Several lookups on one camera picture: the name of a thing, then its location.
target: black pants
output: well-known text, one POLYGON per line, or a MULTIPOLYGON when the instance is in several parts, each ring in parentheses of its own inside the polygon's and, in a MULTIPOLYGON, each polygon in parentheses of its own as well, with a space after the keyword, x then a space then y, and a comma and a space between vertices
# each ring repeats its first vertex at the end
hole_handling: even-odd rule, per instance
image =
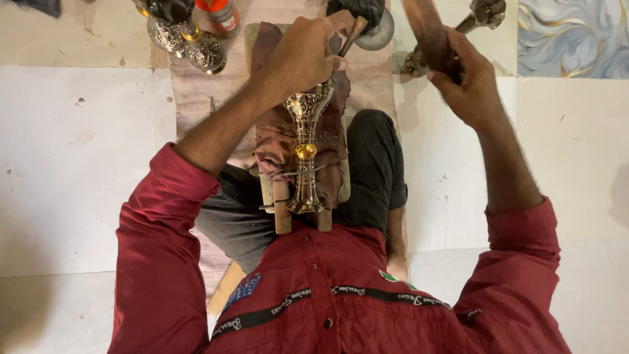
MULTIPOLYGON (((386 239, 389 210, 402 207, 407 195, 402 147, 393 121, 382 111, 358 112, 347 129, 347 149, 351 196, 332 212, 332 221, 375 227, 386 239)), ((250 273, 277 238, 275 216, 259 210, 263 204, 260 178, 228 164, 218 180, 221 190, 203 203, 195 225, 250 273)))

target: brown cloth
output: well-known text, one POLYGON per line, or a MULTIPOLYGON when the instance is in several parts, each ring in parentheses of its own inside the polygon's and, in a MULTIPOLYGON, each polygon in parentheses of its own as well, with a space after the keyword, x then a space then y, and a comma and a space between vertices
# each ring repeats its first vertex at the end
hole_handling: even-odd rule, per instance
MULTIPOLYGON (((268 22, 260 24, 260 31, 253 43, 251 54, 251 74, 258 72, 276 45, 282 39, 282 32, 268 22)), ((341 38, 334 34, 330 39, 330 51, 337 54, 341 38)), ((328 166, 317 171, 316 194, 327 209, 336 209, 338 190, 343 185, 340 161, 347 158, 347 146, 341 116, 345 111, 345 101, 350 92, 350 81, 345 71, 332 74, 334 94, 328 107, 321 112, 316 127, 314 144, 317 155, 314 166, 328 166)), ((274 181, 291 180, 294 176, 283 176, 283 172, 297 171, 298 158, 294 153, 297 145, 297 129, 291 115, 284 106, 277 105, 264 113, 255 124, 255 160, 260 172, 274 181)))

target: gray metal disc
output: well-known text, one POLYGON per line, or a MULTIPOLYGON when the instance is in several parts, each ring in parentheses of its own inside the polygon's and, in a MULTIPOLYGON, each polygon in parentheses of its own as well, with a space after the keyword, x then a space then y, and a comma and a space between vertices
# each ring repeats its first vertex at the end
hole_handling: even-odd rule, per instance
POLYGON ((395 23, 393 16, 387 8, 384 8, 380 25, 373 27, 367 33, 356 39, 356 45, 364 50, 380 50, 386 47, 393 38, 395 23))

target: hand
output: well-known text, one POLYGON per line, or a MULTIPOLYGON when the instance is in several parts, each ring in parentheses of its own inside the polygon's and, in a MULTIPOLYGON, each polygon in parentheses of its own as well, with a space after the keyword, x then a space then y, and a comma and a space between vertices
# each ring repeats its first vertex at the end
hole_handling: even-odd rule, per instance
POLYGON ((478 131, 506 118, 498 96, 494 67, 467 40, 465 35, 448 28, 448 39, 465 70, 461 85, 437 71, 430 71, 428 79, 443 95, 454 114, 478 131))
POLYGON ((298 17, 286 30, 256 79, 277 89, 278 102, 325 82, 332 71, 347 67, 344 58, 331 55, 328 41, 338 30, 351 28, 354 21, 347 10, 313 20, 298 17))
POLYGON ((387 255, 387 273, 408 281, 408 267, 406 257, 398 254, 387 255))

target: green patch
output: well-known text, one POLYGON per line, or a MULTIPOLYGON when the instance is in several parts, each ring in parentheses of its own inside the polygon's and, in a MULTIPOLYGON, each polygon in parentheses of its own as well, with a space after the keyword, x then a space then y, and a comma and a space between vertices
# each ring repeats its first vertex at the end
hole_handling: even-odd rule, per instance
POLYGON ((413 284, 411 284, 411 283, 409 283, 409 282, 405 282, 404 280, 402 280, 402 279, 400 279, 400 278, 396 277, 395 275, 391 275, 391 274, 388 274, 388 273, 384 273, 384 272, 383 272, 383 271, 381 271, 381 270, 378 270, 378 271, 380 272, 380 275, 382 275, 382 277, 383 277, 385 280, 388 280, 388 281, 393 282, 393 283, 396 283, 396 282, 403 282, 404 284, 408 285, 408 287, 409 287, 409 288, 411 288, 411 290, 415 290, 415 291, 417 291, 417 288, 415 288, 415 287, 413 286, 413 284))

